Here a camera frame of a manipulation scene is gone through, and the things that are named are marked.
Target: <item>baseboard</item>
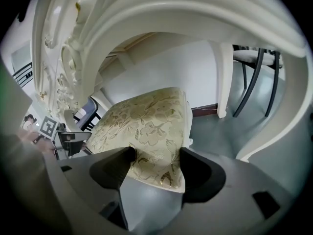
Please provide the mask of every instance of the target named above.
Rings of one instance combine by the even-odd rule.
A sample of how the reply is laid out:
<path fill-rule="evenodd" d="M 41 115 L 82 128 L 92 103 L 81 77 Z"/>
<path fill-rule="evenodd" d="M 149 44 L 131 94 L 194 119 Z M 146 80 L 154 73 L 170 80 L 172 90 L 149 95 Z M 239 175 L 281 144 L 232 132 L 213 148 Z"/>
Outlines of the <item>baseboard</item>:
<path fill-rule="evenodd" d="M 194 118 L 216 114 L 217 113 L 217 104 L 205 105 L 200 107 L 192 108 L 192 116 Z"/>

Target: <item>black chair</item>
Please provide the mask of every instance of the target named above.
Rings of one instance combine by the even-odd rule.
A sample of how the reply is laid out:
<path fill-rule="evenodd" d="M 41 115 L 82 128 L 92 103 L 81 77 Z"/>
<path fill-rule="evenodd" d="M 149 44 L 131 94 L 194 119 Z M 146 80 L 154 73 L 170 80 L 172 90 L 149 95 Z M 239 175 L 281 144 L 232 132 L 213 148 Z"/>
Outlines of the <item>black chair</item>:
<path fill-rule="evenodd" d="M 94 127 L 94 124 L 91 122 L 95 117 L 97 117 L 99 120 L 101 119 L 100 116 L 97 114 L 98 110 L 98 104 L 97 102 L 92 98 L 88 98 L 87 104 L 85 104 L 83 107 L 86 114 L 79 119 L 77 116 L 73 116 L 75 120 L 77 120 L 76 125 L 82 130 L 89 130 Z"/>
<path fill-rule="evenodd" d="M 242 63 L 243 65 L 243 72 L 244 72 L 244 87 L 246 89 L 246 67 L 245 65 L 251 67 L 254 69 L 253 76 L 251 79 L 251 82 L 249 84 L 249 87 L 246 91 L 246 94 L 241 101 L 239 107 L 237 108 L 235 114 L 233 115 L 235 118 L 239 115 L 243 107 L 245 106 L 246 102 L 248 101 L 252 90 L 255 86 L 256 80 L 258 79 L 260 70 L 261 70 L 261 65 L 266 65 L 273 70 L 275 70 L 274 74 L 274 83 L 273 83 L 273 89 L 272 93 L 270 96 L 269 104 L 268 104 L 268 109 L 265 113 L 265 116 L 268 117 L 270 110 L 273 106 L 273 102 L 275 99 L 276 95 L 276 90 L 277 90 L 277 84 L 278 84 L 278 74 L 279 74 L 279 52 L 274 51 L 274 55 L 270 55 L 268 53 L 264 53 L 264 49 L 259 49 L 258 51 L 256 50 L 244 50 L 241 49 L 240 47 L 235 47 L 234 46 L 234 60 Z"/>

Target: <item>white ornate chair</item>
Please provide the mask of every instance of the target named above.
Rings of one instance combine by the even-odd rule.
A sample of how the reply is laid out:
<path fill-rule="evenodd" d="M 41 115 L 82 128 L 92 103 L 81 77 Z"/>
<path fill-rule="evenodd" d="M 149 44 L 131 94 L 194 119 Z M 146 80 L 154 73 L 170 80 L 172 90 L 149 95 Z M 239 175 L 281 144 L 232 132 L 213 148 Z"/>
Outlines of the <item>white ornate chair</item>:
<path fill-rule="evenodd" d="M 311 52 L 279 0 L 39 0 L 32 36 L 34 82 L 51 114 L 75 131 L 72 113 L 85 105 L 89 96 L 108 110 L 111 104 L 99 91 L 101 65 L 126 40 L 151 32 L 209 41 L 218 69 L 220 118 L 226 115 L 232 80 L 232 44 L 282 53 L 284 97 L 268 124 L 238 153 L 238 159 L 247 161 L 282 138 L 310 103 Z"/>

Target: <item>gold floral cushion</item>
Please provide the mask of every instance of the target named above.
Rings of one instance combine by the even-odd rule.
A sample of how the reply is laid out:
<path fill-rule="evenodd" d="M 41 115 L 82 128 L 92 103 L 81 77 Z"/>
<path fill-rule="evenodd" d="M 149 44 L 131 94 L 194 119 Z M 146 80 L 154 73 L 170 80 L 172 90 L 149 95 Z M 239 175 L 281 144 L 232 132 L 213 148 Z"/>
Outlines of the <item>gold floral cushion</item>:
<path fill-rule="evenodd" d="M 179 149 L 189 146 L 190 113 L 179 88 L 149 92 L 112 106 L 93 128 L 87 147 L 98 153 L 132 146 L 137 154 L 129 177 L 184 192 Z"/>

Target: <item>chair leg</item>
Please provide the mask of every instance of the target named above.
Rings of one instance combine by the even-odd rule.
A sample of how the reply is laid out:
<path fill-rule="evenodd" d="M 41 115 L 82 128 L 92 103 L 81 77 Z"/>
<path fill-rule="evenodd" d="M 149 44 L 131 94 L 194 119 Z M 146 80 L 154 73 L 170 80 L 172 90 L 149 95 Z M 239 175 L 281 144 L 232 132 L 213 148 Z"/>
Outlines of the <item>chair leg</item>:
<path fill-rule="evenodd" d="M 234 118 L 238 117 L 239 113 L 241 112 L 241 110 L 244 108 L 246 102 L 248 101 L 252 91 L 253 91 L 253 88 L 255 86 L 255 83 L 256 83 L 256 80 L 258 79 L 258 76 L 259 76 L 259 73 L 260 73 L 260 70 L 261 70 L 261 65 L 262 65 L 262 60 L 263 60 L 263 55 L 264 55 L 264 49 L 259 49 L 259 52 L 258 52 L 258 58 L 257 58 L 257 61 L 256 61 L 256 65 L 255 65 L 255 69 L 254 69 L 254 72 L 253 72 L 253 76 L 252 76 L 252 79 L 251 79 L 251 82 L 249 84 L 249 87 L 246 91 L 246 94 L 243 98 L 243 100 L 241 101 L 239 107 L 237 108 L 235 114 L 233 115 Z"/>
<path fill-rule="evenodd" d="M 273 102 L 275 99 L 276 95 L 276 90 L 277 90 L 277 84 L 278 84 L 278 74 L 279 74 L 279 54 L 277 51 L 275 51 L 275 74 L 274 74 L 274 83 L 273 83 L 273 89 L 272 89 L 272 94 L 270 95 L 270 100 L 268 104 L 268 109 L 266 110 L 265 116 L 268 117 L 270 110 L 273 106 Z"/>
<path fill-rule="evenodd" d="M 242 64 L 243 65 L 243 73 L 244 73 L 244 88 L 246 89 L 246 65 L 245 64 Z"/>

